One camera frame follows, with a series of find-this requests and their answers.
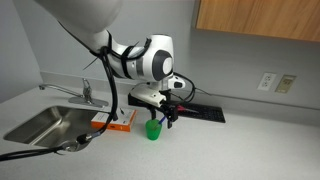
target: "sink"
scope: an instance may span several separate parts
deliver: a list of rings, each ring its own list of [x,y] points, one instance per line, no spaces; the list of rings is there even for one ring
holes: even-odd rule
[[[41,147],[56,147],[75,141],[81,134],[95,132],[91,119],[97,111],[54,106],[45,109],[4,136],[5,140]]]

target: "faucet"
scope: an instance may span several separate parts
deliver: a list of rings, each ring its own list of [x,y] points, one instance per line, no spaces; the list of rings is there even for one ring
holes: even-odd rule
[[[107,101],[93,99],[91,97],[92,89],[90,87],[89,81],[85,78],[82,78],[82,82],[83,82],[83,94],[79,94],[77,92],[74,92],[69,89],[66,89],[66,88],[63,88],[60,86],[56,86],[53,84],[41,84],[41,85],[39,85],[39,89],[45,90],[45,88],[52,88],[52,89],[56,89],[56,90],[71,94],[73,96],[76,96],[76,97],[72,97],[68,100],[68,102],[70,102],[70,103],[82,104],[82,105],[87,105],[87,106],[94,106],[94,107],[99,107],[99,108],[102,108],[104,106],[109,105],[109,103]]]

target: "electrical outlet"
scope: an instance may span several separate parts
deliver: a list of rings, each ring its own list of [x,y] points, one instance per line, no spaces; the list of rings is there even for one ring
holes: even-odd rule
[[[296,79],[296,76],[291,76],[291,75],[283,75],[276,92],[279,93],[287,93],[290,89],[290,87],[293,84],[293,81]]]
[[[269,91],[276,76],[277,74],[274,73],[264,73],[258,86],[258,90]]]

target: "orange box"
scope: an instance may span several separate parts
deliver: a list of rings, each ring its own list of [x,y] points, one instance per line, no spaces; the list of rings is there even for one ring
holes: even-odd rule
[[[118,120],[111,121],[107,129],[130,132],[136,114],[137,110],[118,108]],[[108,113],[98,112],[91,120],[91,126],[97,129],[101,128],[103,125],[105,125],[108,116]]]

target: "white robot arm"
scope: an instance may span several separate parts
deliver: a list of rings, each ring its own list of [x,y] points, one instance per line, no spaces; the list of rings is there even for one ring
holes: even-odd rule
[[[75,39],[99,55],[108,47],[114,76],[151,82],[139,85],[130,94],[156,107],[166,97],[159,90],[184,88],[185,82],[173,75],[172,38],[152,35],[144,47],[118,44],[106,30],[120,11],[122,0],[35,0],[50,12]]]

